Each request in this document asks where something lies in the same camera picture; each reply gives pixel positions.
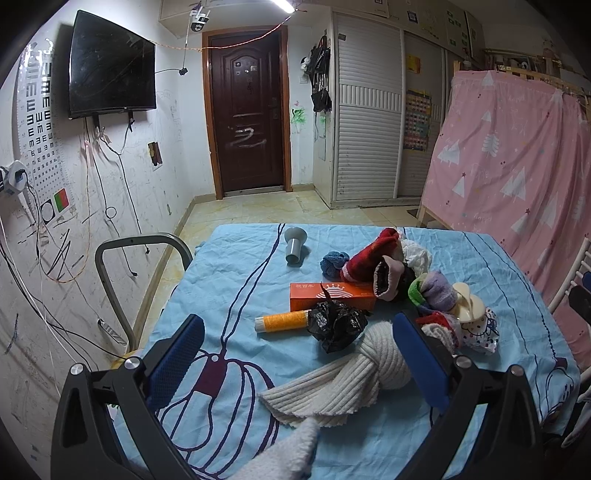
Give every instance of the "eye chart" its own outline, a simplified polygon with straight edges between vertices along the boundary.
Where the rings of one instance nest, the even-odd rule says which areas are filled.
[[[64,213],[72,202],[54,117],[53,53],[53,42],[48,39],[27,45],[21,56],[17,93],[21,161],[39,197],[45,224]]]

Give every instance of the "black plastic bag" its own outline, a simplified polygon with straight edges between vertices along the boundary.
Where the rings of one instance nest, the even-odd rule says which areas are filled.
[[[332,300],[322,287],[326,301],[321,301],[308,313],[307,330],[322,342],[326,353],[338,352],[349,346],[367,326],[366,310],[359,310]]]

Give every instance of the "tiled floor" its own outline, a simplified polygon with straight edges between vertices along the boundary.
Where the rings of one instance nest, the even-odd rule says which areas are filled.
[[[376,207],[330,210],[316,192],[276,192],[227,197],[198,203],[191,212],[181,238],[191,250],[207,240],[224,223],[333,223],[345,225],[416,226],[407,210],[413,207]],[[166,265],[140,341],[143,348],[173,288],[183,277],[183,265],[174,252]]]

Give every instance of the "scribbled wall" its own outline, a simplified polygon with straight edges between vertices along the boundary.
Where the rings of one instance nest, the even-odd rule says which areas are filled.
[[[40,44],[45,43],[46,38],[55,43],[56,65],[61,63],[62,68],[67,68],[64,39],[67,38],[68,31],[71,31],[78,9],[105,17],[151,40],[178,44],[175,36],[158,23],[158,0],[143,1],[141,5],[129,0],[70,0],[35,36]],[[157,70],[180,68],[182,56],[179,50],[157,47]],[[61,72],[62,79],[65,78],[66,72]],[[13,117],[16,113],[14,95],[17,75],[18,69],[15,66],[0,89],[2,165],[8,165],[20,154],[18,143],[13,147],[13,135],[16,133]],[[190,183],[189,167],[185,161],[186,145],[183,140],[187,135],[181,128],[179,105],[183,100],[178,95],[179,81],[180,77],[176,72],[156,75],[158,108],[146,113],[136,113],[134,131],[128,135],[122,157],[144,232],[173,231],[196,194],[196,189]],[[116,207],[117,215],[111,223],[104,214],[105,202],[93,166],[89,171],[89,211],[86,193],[87,162],[82,155],[83,121],[67,119],[65,86],[66,84],[62,83],[61,92],[56,92],[58,105],[55,114],[60,127],[64,167],[67,170],[74,206],[62,218],[57,218],[50,229],[57,246],[47,234],[41,235],[39,245],[44,269],[48,271],[57,260],[56,267],[50,275],[57,278],[61,269],[62,281],[72,278],[64,265],[76,275],[87,259],[83,272],[76,279],[77,284],[58,284],[43,277],[42,292],[35,254],[36,230],[27,207],[17,198],[2,196],[0,215],[6,227],[9,247],[31,294],[39,299],[43,294],[48,310],[65,328],[91,338],[106,349],[121,352],[121,347],[97,328],[96,322],[100,316],[122,333],[98,279],[94,251],[101,242],[118,235],[136,234],[138,229],[122,181],[119,160],[106,149],[106,157],[96,150],[95,157],[105,188],[107,204]],[[120,151],[127,116],[103,115],[100,120],[113,142],[113,148]],[[163,157],[163,165],[157,170],[152,169],[147,147],[147,144],[153,141],[158,141]],[[138,274],[137,277],[131,275],[121,250],[111,251],[105,255],[115,290],[120,295],[123,308],[131,320],[137,315],[145,289],[162,252],[163,248],[160,247],[151,248],[149,255],[146,255],[145,249],[139,247],[126,249],[129,264]],[[46,333],[42,320],[25,302],[2,258],[0,264],[0,417],[27,461],[42,478],[48,478],[51,433],[58,401],[55,384],[58,388],[62,387],[66,372],[73,361],[64,353],[51,333]],[[15,332],[17,314],[18,324]],[[93,368],[96,368],[94,362],[101,368],[110,365],[111,359],[92,345],[84,343],[83,340],[77,340],[76,343],[88,352],[87,355],[73,343],[83,355],[92,357],[90,365]],[[49,355],[50,349],[54,367]],[[76,361],[79,360],[74,352],[70,353]]]

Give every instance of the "pink curtain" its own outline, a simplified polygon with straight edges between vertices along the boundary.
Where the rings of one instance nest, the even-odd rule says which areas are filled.
[[[458,72],[452,91],[423,205],[454,230],[492,235],[549,304],[590,236],[589,125],[574,97],[539,81]],[[567,300],[554,318],[590,366],[587,324]]]

